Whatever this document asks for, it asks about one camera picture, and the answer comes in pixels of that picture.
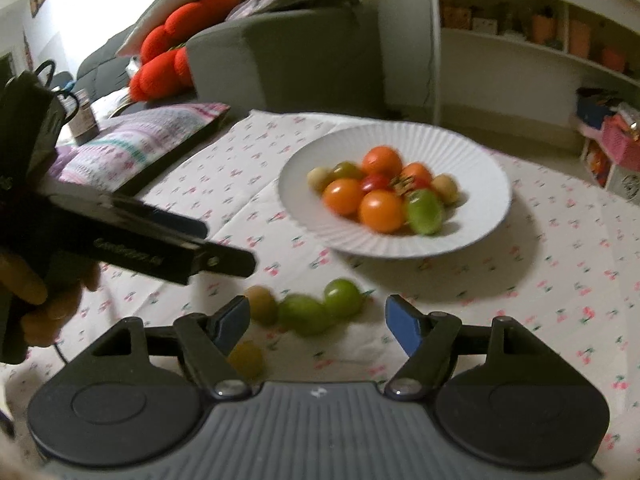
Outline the person left hand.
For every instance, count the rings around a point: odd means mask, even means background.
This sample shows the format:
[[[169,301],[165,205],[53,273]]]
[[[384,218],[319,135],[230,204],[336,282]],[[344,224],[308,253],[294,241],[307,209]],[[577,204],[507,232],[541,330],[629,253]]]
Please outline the person left hand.
[[[29,304],[21,319],[24,341],[46,348],[57,339],[63,326],[76,314],[85,289],[95,292],[100,284],[100,266],[93,262],[70,288],[49,292],[44,281],[20,257],[1,254],[1,285]]]

